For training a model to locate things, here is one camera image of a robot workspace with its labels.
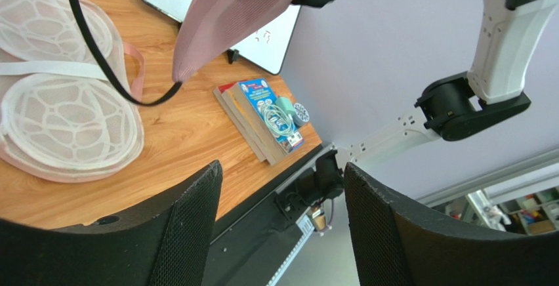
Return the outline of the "whiteboard with red writing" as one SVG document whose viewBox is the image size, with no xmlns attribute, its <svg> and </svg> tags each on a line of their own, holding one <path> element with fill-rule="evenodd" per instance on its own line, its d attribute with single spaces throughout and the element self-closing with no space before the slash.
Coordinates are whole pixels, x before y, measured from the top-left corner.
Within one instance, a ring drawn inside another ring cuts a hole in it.
<svg viewBox="0 0 559 286">
<path fill-rule="evenodd" d="M 181 23 L 192 0 L 143 0 L 146 4 Z M 230 48 L 240 57 L 277 75 L 281 71 L 300 13 L 291 5 L 280 16 Z"/>
</svg>

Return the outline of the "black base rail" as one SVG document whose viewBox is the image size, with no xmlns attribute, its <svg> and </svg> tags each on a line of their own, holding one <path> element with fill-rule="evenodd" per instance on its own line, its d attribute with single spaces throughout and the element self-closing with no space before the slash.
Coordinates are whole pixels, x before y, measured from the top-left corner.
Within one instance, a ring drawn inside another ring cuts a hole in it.
<svg viewBox="0 0 559 286">
<path fill-rule="evenodd" d="M 217 220 L 203 285 L 277 285 L 343 193 L 334 144 L 317 147 Z"/>
</svg>

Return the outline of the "blue illustrated book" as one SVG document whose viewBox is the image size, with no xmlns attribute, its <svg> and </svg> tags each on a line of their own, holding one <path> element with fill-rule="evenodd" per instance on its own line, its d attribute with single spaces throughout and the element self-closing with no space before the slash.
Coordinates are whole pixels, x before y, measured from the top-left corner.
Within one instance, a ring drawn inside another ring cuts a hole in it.
<svg viewBox="0 0 559 286">
<path fill-rule="evenodd" d="M 304 144 L 295 124 L 293 135 L 275 137 L 263 121 L 259 108 L 280 97 L 264 78 L 243 80 L 216 87 L 213 94 L 259 161 L 275 165 Z"/>
</svg>

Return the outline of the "floral mesh laundry bag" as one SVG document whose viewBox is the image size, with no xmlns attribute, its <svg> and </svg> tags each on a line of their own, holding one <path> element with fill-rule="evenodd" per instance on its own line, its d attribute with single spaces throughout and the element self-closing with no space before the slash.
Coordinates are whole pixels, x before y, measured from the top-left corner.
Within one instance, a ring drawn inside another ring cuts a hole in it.
<svg viewBox="0 0 559 286">
<path fill-rule="evenodd" d="M 1 159 L 63 183 L 111 176 L 144 147 L 138 108 L 107 80 L 68 0 L 1 0 Z"/>
</svg>

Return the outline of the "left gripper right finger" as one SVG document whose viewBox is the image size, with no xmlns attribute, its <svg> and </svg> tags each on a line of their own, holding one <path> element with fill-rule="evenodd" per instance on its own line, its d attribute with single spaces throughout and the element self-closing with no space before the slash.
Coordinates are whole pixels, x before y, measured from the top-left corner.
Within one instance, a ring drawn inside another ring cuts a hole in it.
<svg viewBox="0 0 559 286">
<path fill-rule="evenodd" d="M 558 234 L 469 224 L 348 163 L 344 192 L 361 285 L 557 285 Z"/>
</svg>

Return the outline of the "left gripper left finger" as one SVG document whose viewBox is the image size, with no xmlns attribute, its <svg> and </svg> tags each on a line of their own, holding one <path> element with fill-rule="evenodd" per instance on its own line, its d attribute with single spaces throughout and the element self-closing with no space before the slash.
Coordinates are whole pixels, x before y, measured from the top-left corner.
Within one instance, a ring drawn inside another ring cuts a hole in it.
<svg viewBox="0 0 559 286">
<path fill-rule="evenodd" d="M 1 221 L 2 285 L 201 285 L 222 186 L 213 161 L 88 226 Z"/>
</svg>

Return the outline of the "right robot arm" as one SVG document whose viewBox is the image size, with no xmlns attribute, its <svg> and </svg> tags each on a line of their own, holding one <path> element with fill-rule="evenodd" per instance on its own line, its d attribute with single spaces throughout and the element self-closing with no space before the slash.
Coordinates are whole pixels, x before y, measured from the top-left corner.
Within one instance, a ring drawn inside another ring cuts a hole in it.
<svg viewBox="0 0 559 286">
<path fill-rule="evenodd" d="M 324 198 L 341 195 L 347 164 L 375 167 L 422 144 L 466 139 L 528 109 L 526 70 L 558 0 L 483 3 L 469 70 L 431 83 L 394 124 L 319 157 L 314 186 Z"/>
</svg>

